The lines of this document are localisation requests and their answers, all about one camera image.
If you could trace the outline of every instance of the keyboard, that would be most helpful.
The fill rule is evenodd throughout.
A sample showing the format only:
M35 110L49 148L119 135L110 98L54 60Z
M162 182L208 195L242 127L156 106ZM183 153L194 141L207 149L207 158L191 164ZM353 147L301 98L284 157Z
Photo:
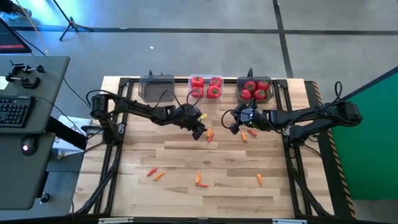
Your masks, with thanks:
M0 128L24 128L35 97L0 95Z

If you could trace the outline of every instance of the wooden table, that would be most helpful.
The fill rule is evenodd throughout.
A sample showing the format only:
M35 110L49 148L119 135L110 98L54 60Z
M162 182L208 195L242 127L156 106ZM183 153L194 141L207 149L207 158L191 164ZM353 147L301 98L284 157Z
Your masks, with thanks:
M102 89L116 93L119 79L104 77ZM298 78L287 81L293 110L308 107L304 81ZM176 83L175 94L184 102L187 84ZM247 142L242 142L240 133L232 135L222 127L220 118L224 111L237 105L235 85L225 84L223 94L219 103L203 100L198 104L201 112L208 115L203 123L215 133L211 143L207 143L206 134L195 141L186 129L173 125L160 127L148 119L129 114L112 216L294 217L280 134L257 131L258 136L254 138L242 127L241 131L248 136ZM133 86L132 99L142 102L138 83ZM276 108L275 98L259 105L259 109ZM233 118L226 118L228 125ZM90 139L87 147L99 142L100 134ZM318 149L317 143L306 143ZM74 195L76 210L98 185L104 150L105 146L100 146L84 156ZM325 210L333 214L321 158L305 147L301 152L308 188ZM146 177L153 167L158 167L157 173L165 172L157 182L152 181L153 176ZM195 186L197 172L201 172L202 182L209 188ZM262 187L257 183L257 172L263 176ZM102 209L108 189L104 192ZM305 211L299 190L298 197L300 208Z

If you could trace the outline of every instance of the green screen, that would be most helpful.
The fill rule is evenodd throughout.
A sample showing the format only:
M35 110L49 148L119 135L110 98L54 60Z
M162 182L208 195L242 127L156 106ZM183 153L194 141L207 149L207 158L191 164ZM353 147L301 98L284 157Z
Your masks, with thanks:
M332 131L352 199L398 199L398 74L347 101L363 120Z

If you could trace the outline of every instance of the clear plastic container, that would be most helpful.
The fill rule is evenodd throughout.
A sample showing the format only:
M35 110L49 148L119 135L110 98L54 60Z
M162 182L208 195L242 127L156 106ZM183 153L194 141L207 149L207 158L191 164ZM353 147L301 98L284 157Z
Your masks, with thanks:
M223 97L223 88L224 88L224 78L222 75L190 75L188 78L188 93L189 94L192 91L192 78L195 77L202 77L203 81L205 82L205 85L203 87L203 100L208 100L208 101L219 101L222 97ZM218 98L208 98L207 96L207 89L210 87L210 81L211 78L221 78L221 87L220 87L220 97Z
M143 75L139 79L138 95L146 103L156 103L165 90L160 102L173 102L174 76L173 75Z
M236 97L238 99L238 103L249 103L250 102L250 100L245 100L245 99L241 98L242 90L244 90L244 84L247 81L253 81L256 84L256 86L257 86L257 82L259 82L259 81L266 81L269 83L269 88L266 91L266 94L267 94L266 98L264 100L256 100L257 104L258 103L267 103L272 97L274 97L275 93L274 93L274 89L272 87L271 78L265 77L265 76L264 77L254 77L253 69L250 68L247 77L239 77L236 80Z

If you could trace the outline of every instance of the gray desk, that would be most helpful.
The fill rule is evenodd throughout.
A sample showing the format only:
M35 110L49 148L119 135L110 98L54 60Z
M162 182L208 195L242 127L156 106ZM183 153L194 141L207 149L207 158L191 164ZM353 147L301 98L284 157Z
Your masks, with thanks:
M55 103L58 92L60 90L63 77L67 71L69 64L69 57L65 56L0 56L0 76L6 76L11 72L12 65L10 60L14 63L26 63L32 68L36 65L43 65L45 73L32 72L30 75L19 73L17 77L34 77L41 79L40 85L35 90L23 88L20 81L8 83L5 90L0 90L0 95L16 95L18 93L30 93L46 100ZM36 99L35 108L39 110L32 110L32 114L24 129L21 128L0 128L1 133L7 134L38 134L43 133L49 121L53 106L41 99Z
M21 87L20 81L15 81L8 83L5 90L0 90L0 95L30 93L55 103L69 64L69 57L2 55L0 76L11 72L10 60L13 63L26 63L32 68L43 65L45 73L32 72L28 75L20 72L17 77L38 76L41 79L40 85L30 90ZM52 108L49 102L37 98L25 128L0 128L0 210L27 210L33 206L34 199L43 186L45 169L56 135L66 141L80 138L80 148L85 148L86 137L52 118L50 116ZM38 150L32 156L22 154L23 134L38 134Z
M42 134L37 152L24 156L20 136L0 136L0 210L27 210L33 206L54 139L54 133Z

